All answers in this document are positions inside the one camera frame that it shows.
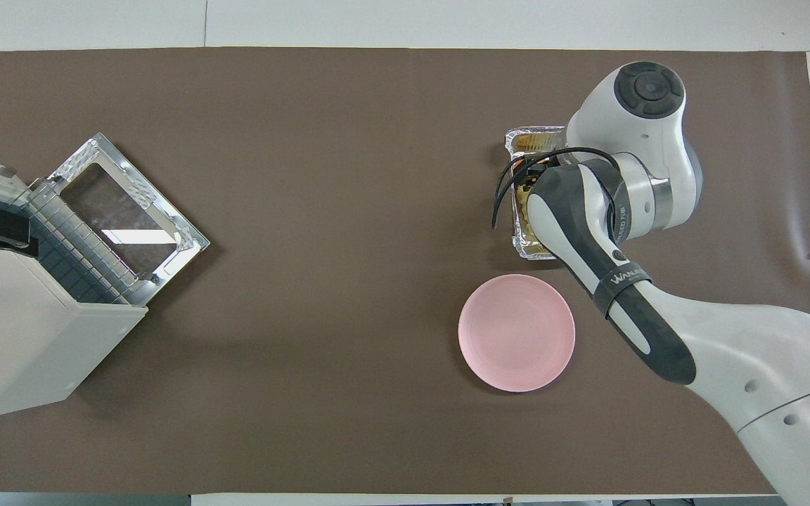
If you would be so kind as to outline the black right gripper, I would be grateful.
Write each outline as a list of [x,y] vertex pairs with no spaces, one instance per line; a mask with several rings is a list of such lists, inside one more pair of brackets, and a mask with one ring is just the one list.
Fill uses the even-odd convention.
[[522,164],[520,167],[520,185],[521,186],[533,186],[536,185],[537,180],[540,176],[549,169],[549,167],[555,167],[555,158],[552,157],[541,157],[541,158],[534,158],[531,160],[527,158],[526,163]]

